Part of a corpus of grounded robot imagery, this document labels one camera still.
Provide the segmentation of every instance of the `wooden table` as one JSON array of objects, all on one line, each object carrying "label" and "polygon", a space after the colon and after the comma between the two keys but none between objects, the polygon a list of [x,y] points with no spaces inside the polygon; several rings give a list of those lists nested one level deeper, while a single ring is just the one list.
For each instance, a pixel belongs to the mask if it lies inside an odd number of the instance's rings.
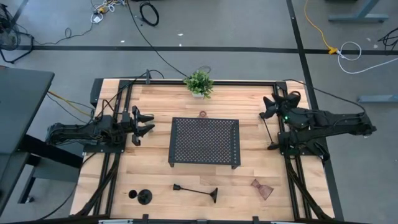
[{"label": "wooden table", "polygon": [[[118,79],[105,79],[99,96],[110,100],[118,90]],[[288,92],[299,91],[299,106],[308,108],[305,90],[301,84],[287,82]],[[141,147],[127,139],[126,150],[121,156],[118,179],[114,191],[111,218],[141,218],[185,220],[293,220],[292,203],[284,158],[279,150],[268,151],[270,140],[266,127],[259,118],[265,111],[263,96],[271,97],[269,86],[215,85],[209,100],[194,99],[184,85],[137,85],[132,88],[130,107],[138,106],[142,114],[154,114],[155,128],[141,139]],[[239,120],[241,166],[168,163],[170,130],[173,117],[195,118],[200,111],[209,118]],[[110,108],[105,114],[112,114]],[[277,140],[279,123],[276,116],[267,120],[271,135]],[[81,170],[71,214],[79,211],[98,186],[103,154],[90,159]],[[315,156],[302,156],[303,173],[307,189],[326,214],[333,217],[328,186],[322,162]],[[274,188],[264,201],[251,182]],[[173,184],[188,189],[211,192],[218,187],[218,199],[214,204],[210,197],[188,191],[173,191]],[[140,205],[127,195],[130,190],[149,189],[153,199],[148,205]],[[301,217],[304,217],[302,197],[297,198]],[[104,212],[105,202],[101,204]]]}]

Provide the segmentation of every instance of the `gray floor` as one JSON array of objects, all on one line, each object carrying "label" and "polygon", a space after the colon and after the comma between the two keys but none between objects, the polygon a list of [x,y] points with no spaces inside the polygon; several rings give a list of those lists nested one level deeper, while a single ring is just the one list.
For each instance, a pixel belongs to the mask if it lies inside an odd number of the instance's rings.
[{"label": "gray floor", "polygon": [[[12,14],[20,1],[2,0]],[[311,27],[303,15],[304,0],[294,0],[297,22],[306,49],[324,49],[320,34]],[[340,47],[352,40],[363,49],[382,49],[377,39],[396,28],[398,2],[381,1],[375,13],[388,13],[390,19],[383,24],[329,23],[327,15],[350,12],[362,1],[338,4],[330,1],[310,0],[308,15],[325,32],[329,43]],[[276,0],[164,0],[153,1],[160,13],[156,28],[143,25],[142,31],[158,46],[239,46],[296,48],[292,26],[285,1]],[[132,3],[138,12],[137,3]],[[66,27],[74,34],[90,27],[88,0],[30,0],[18,23],[33,34],[39,42],[56,41],[63,37]],[[126,8],[117,7],[92,32],[60,45],[125,45],[147,46],[131,22]],[[12,57],[19,51],[8,52]],[[297,54],[238,53],[238,52],[161,52],[177,68],[190,73],[202,65],[212,67],[214,79],[304,80]],[[361,70],[394,57],[363,56],[357,62],[343,62],[347,70]],[[359,95],[398,93],[396,69],[398,62],[359,74],[348,75],[337,64],[336,55],[307,55],[313,83],[316,87],[349,100]],[[88,103],[91,84],[98,77],[120,77],[141,74],[145,69],[158,69],[167,78],[180,78],[153,52],[116,51],[34,51],[15,65],[16,68],[55,72],[51,89],[58,94],[81,103]],[[359,112],[355,106],[317,93],[321,109],[335,113]],[[333,169],[335,171],[341,206],[348,221],[367,223],[396,223],[398,221],[398,139],[396,126],[397,105],[366,105],[378,131],[363,139],[349,135],[328,138]],[[43,139],[47,126],[54,122],[77,122],[52,101],[45,99],[29,129],[29,133]],[[29,167],[20,182],[26,178]],[[17,205],[21,183],[4,211],[0,222],[16,222],[40,218],[57,207],[73,189],[73,182],[40,180],[32,195],[36,202]],[[65,217],[71,200],[53,217]]]}]

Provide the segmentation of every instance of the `yellow cable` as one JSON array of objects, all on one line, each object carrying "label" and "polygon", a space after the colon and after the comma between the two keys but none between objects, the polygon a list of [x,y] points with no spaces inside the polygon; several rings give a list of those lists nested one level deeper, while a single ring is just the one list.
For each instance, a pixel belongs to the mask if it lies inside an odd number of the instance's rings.
[{"label": "yellow cable", "polygon": [[305,1],[305,5],[304,5],[304,15],[305,15],[305,18],[307,19],[307,21],[308,21],[314,28],[316,28],[316,29],[321,33],[322,39],[323,39],[323,43],[325,43],[325,45],[326,45],[326,46],[328,47],[328,49],[329,49],[329,54],[335,54],[335,53],[338,51],[338,49],[337,49],[336,47],[330,47],[330,46],[328,45],[328,43],[326,42],[325,36],[323,35],[322,30],[319,29],[319,28],[310,20],[310,18],[308,18],[308,16],[307,16],[307,4],[308,4],[308,0]]},{"label": "yellow cable", "polygon": [[57,97],[58,99],[65,101],[67,104],[69,104],[71,107],[73,107],[73,108],[76,109],[77,111],[81,112],[82,114],[91,117],[90,114],[88,114],[88,113],[82,111],[81,109],[77,108],[75,105],[71,104],[69,100],[63,98],[62,96],[57,95],[56,93],[54,93],[54,92],[52,92],[52,91],[50,91],[50,90],[49,90],[49,93],[50,93],[51,95]]}]

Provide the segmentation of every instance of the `white flower pot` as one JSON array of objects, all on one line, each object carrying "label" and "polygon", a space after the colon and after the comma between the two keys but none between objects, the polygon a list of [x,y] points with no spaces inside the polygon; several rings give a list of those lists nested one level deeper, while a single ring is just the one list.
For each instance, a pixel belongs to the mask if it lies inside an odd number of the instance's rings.
[{"label": "white flower pot", "polygon": [[203,93],[199,93],[199,94],[192,93],[192,96],[194,98],[198,98],[198,99],[203,99],[205,97]]}]

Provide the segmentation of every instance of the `green plant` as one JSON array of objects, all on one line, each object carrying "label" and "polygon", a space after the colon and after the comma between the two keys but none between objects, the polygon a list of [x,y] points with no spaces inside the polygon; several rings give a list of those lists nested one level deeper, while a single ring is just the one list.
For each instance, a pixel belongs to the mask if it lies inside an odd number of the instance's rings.
[{"label": "green plant", "polygon": [[194,94],[203,94],[210,99],[210,93],[213,91],[213,80],[210,80],[209,74],[202,70],[197,70],[191,77],[185,78],[184,83]]}]

